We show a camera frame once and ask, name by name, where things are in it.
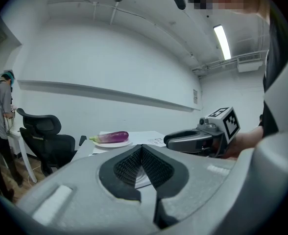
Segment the wooden floor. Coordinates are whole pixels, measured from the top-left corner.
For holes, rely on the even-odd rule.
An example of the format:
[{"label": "wooden floor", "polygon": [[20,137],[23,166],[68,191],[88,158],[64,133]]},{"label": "wooden floor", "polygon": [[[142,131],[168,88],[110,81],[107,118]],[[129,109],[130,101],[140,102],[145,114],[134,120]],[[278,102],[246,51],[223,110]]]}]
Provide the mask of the wooden floor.
[{"label": "wooden floor", "polygon": [[[45,178],[45,176],[43,175],[41,168],[39,167],[41,165],[41,162],[33,158],[28,159],[30,161],[32,169],[38,167],[37,169],[33,170],[35,177],[37,178],[37,181],[38,182],[42,181]],[[7,188],[8,189],[12,188],[15,191],[13,203],[16,203],[29,189],[31,189],[35,185],[35,183],[33,183],[30,177],[29,182],[27,181],[28,172],[24,165],[23,159],[22,158],[15,159],[15,164],[18,172],[23,176],[23,185],[21,188],[18,187],[17,183],[12,178],[10,171],[0,163],[0,169],[2,172],[3,179],[7,185]]]}]

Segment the plate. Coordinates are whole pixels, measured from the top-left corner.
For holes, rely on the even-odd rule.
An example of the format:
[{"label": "plate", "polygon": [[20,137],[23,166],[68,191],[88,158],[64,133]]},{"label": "plate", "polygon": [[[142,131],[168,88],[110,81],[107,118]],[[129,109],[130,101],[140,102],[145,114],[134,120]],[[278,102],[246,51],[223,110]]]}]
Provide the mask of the plate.
[{"label": "plate", "polygon": [[131,144],[132,142],[130,140],[121,142],[121,143],[97,143],[95,141],[93,141],[93,143],[99,147],[103,147],[103,148],[119,148],[119,147],[124,147],[127,146],[129,144]]}]

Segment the white strip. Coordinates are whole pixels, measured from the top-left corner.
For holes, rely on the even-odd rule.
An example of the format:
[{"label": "white strip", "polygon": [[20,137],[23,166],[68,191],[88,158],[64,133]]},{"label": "white strip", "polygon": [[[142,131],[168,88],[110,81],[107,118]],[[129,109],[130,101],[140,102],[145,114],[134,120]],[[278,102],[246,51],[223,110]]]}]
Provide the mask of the white strip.
[{"label": "white strip", "polygon": [[221,174],[221,175],[223,175],[223,176],[228,176],[228,175],[229,175],[229,172],[230,172],[230,170],[228,170],[228,169],[221,168],[221,167],[217,167],[217,166],[214,166],[213,164],[209,165],[209,166],[207,167],[207,169],[210,170],[210,171],[212,171],[212,172]]},{"label": "white strip", "polygon": [[52,196],[50,196],[41,204],[41,206],[37,209],[32,217],[37,222],[47,226],[51,223],[71,192],[71,188],[67,186],[60,186]]},{"label": "white strip", "polygon": [[223,27],[221,25],[214,27],[214,31],[220,42],[220,46],[223,52],[224,60],[231,58],[230,49],[227,41],[226,34],[224,33]]}]

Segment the white ceiling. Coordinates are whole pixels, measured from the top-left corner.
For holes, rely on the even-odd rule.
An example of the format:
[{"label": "white ceiling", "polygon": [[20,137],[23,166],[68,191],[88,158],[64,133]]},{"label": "white ceiling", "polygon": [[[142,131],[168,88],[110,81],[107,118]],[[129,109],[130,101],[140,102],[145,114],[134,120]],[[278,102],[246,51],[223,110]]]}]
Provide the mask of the white ceiling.
[{"label": "white ceiling", "polygon": [[[51,18],[93,18],[109,24],[116,2],[113,0],[43,0]],[[113,24],[134,30],[163,45],[191,69],[223,60],[213,27],[221,24],[227,35],[231,56],[268,49],[268,25],[255,15],[235,14],[227,10],[185,11],[174,0],[123,0]]]}]

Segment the purple eggplant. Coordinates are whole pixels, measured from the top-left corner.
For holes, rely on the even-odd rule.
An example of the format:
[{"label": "purple eggplant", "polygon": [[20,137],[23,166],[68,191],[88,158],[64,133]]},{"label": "purple eggplant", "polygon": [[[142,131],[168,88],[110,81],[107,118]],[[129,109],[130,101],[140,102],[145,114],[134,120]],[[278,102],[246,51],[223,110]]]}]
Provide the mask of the purple eggplant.
[{"label": "purple eggplant", "polygon": [[128,137],[129,133],[127,133],[126,131],[118,131],[90,137],[90,140],[93,140],[97,143],[121,143],[126,141]]}]

